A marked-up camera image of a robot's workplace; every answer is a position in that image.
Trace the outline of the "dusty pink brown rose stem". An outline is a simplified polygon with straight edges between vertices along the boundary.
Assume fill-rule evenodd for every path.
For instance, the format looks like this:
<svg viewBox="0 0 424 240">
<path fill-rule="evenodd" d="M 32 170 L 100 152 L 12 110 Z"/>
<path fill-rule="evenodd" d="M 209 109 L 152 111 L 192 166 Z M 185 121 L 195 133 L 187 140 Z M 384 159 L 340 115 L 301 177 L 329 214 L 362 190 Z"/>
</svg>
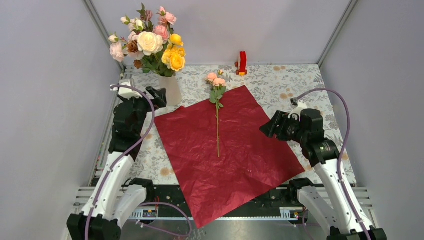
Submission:
<svg viewBox="0 0 424 240">
<path fill-rule="evenodd" d="M 141 5 L 138 11 L 139 19 L 144 21 L 146 31 L 160 35 L 164 40 L 163 52 L 160 54 L 160 60 L 164 51 L 167 48 L 168 40 L 172 34 L 175 34 L 174 25 L 177 22 L 177 17 L 164 7 L 160 7 L 156 13 L 147 10 L 145 5 Z"/>
</svg>

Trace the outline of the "cream white rose stem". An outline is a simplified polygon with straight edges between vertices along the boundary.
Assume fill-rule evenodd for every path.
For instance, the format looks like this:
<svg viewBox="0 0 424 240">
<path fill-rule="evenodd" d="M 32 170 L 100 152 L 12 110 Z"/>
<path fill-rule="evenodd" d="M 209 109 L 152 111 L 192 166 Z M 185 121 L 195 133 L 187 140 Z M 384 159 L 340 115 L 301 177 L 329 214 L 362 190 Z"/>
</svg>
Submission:
<svg viewBox="0 0 424 240">
<path fill-rule="evenodd" d="M 164 77 L 166 66 L 161 61 L 160 54 L 164 49 L 162 36 L 146 31 L 145 22 L 138 18 L 126 19 L 130 34 L 126 40 L 126 55 L 133 58 L 136 69 L 142 69 L 144 73 L 155 73 Z"/>
</svg>

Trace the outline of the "yellow rose stem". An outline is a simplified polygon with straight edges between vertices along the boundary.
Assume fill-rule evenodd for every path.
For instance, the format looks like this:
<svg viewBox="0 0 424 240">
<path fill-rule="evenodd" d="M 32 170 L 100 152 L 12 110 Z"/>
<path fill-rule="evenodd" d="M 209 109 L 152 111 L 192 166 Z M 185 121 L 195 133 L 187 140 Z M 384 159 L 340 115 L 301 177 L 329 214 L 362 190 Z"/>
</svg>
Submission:
<svg viewBox="0 0 424 240">
<path fill-rule="evenodd" d="M 186 64 L 185 57 L 186 51 L 183 39 L 180 35 L 173 33 L 169 37 L 168 45 L 161 57 L 160 75 L 169 78 L 176 72 L 181 71 Z"/>
</svg>

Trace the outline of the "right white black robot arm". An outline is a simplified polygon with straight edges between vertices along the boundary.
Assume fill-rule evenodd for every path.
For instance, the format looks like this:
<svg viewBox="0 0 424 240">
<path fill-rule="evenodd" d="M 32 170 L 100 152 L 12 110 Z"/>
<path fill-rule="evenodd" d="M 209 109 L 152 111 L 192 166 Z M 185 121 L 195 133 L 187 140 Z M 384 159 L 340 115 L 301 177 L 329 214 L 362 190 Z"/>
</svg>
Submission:
<svg viewBox="0 0 424 240">
<path fill-rule="evenodd" d="M 269 138 L 300 144 L 302 154 L 321 179 L 330 203 L 319 196 L 308 178 L 289 182 L 287 201 L 303 205 L 317 220 L 328 240 L 385 240 L 387 235 L 367 217 L 349 183 L 336 144 L 325 136 L 321 112 L 311 108 L 295 108 L 292 112 L 276 111 L 271 120 L 260 127 Z"/>
</svg>

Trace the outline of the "red wrapping paper sheet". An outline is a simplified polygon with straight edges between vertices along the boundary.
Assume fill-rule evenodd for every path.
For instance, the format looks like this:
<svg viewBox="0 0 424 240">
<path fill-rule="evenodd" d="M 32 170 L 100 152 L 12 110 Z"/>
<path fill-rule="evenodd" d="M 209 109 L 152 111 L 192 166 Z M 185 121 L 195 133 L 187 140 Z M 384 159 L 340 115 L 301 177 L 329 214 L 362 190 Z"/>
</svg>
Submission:
<svg viewBox="0 0 424 240">
<path fill-rule="evenodd" d="M 304 172 L 290 146 L 260 131 L 269 121 L 246 86 L 154 120 L 199 228 Z"/>
</svg>

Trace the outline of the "peach rose stem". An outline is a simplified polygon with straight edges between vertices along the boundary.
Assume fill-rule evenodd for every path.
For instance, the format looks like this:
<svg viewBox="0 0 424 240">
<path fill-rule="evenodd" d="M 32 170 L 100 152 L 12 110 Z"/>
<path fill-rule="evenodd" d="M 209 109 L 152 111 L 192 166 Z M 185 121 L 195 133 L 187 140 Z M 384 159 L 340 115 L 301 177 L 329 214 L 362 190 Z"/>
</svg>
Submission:
<svg viewBox="0 0 424 240">
<path fill-rule="evenodd" d="M 224 72 L 221 69 L 217 72 L 209 73 L 204 80 L 210 86 L 209 102 L 215 105 L 217 157 L 219 158 L 221 156 L 219 111 L 224 107 L 220 100 L 227 90 L 226 80 L 224 79 Z"/>
</svg>

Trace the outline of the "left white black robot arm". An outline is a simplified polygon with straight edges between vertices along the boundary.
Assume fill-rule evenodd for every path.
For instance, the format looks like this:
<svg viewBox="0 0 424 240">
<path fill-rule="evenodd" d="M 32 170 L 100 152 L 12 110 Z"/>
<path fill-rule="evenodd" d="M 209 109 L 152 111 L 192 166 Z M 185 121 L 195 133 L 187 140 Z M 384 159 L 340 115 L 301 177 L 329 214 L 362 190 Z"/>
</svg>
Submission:
<svg viewBox="0 0 424 240">
<path fill-rule="evenodd" d="M 155 200 L 153 182 L 147 179 L 131 183 L 122 197 L 118 194 L 135 163 L 144 138 L 153 127 L 150 121 L 142 129 L 148 113 L 167 106 L 165 88 L 149 86 L 142 92 L 127 85 L 111 85 L 121 103 L 113 110 L 111 141 L 107 161 L 98 183 L 80 213 L 72 213 L 66 226 L 73 240 L 119 240 L 122 228 L 136 208 Z"/>
</svg>

